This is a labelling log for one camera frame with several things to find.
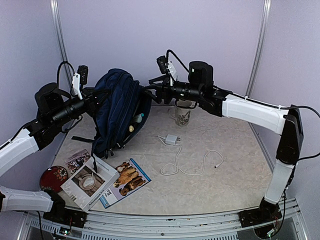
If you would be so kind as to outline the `white USB charger block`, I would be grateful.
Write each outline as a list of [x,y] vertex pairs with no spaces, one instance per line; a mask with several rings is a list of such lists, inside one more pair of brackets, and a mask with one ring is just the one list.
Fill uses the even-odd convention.
[[178,141],[180,141],[181,139],[177,136],[177,135],[172,135],[172,134],[168,134],[165,137],[164,142],[167,145],[176,145]]

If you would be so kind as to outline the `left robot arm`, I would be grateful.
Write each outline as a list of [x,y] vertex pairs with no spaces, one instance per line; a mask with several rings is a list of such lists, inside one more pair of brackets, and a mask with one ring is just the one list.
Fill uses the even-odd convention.
[[[72,97],[48,83],[35,94],[38,106],[36,118],[24,124],[17,133],[0,147],[0,173],[3,175],[26,157],[50,145],[60,133],[69,130],[63,126],[79,119],[84,113],[93,115],[110,95],[111,90],[86,87],[81,96]],[[66,202],[53,190],[27,191],[0,187],[0,210],[39,211],[51,221],[66,222],[70,211]]]

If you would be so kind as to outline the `navy blue student backpack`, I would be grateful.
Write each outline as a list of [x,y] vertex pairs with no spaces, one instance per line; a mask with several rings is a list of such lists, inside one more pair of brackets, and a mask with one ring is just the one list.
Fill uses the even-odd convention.
[[[119,68],[110,69],[96,83],[94,89],[109,89],[104,104],[97,109],[93,117],[96,125],[94,139],[73,136],[71,139],[92,144],[92,152],[99,158],[114,155],[115,149],[123,148],[144,126],[152,106],[151,96],[140,95],[141,85],[127,71]],[[141,123],[133,123],[137,114],[144,114]]]

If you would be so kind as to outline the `white teal-capped marker pen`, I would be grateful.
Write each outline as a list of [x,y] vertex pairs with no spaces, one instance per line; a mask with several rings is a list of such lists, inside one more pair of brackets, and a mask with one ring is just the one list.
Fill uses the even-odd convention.
[[137,114],[133,117],[133,123],[141,123],[143,120],[143,117],[145,115],[143,113]]

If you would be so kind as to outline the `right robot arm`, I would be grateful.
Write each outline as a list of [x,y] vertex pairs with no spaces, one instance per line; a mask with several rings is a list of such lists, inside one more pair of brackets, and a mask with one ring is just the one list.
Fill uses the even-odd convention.
[[189,63],[187,82],[178,81],[168,60],[161,57],[157,62],[162,76],[151,79],[143,88],[155,90],[151,97],[157,103],[169,104],[172,99],[193,101],[214,116],[243,120],[280,135],[272,179],[259,207],[240,214],[246,220],[268,221],[278,211],[300,158],[304,133],[297,106],[269,105],[214,86],[214,68],[203,61]]

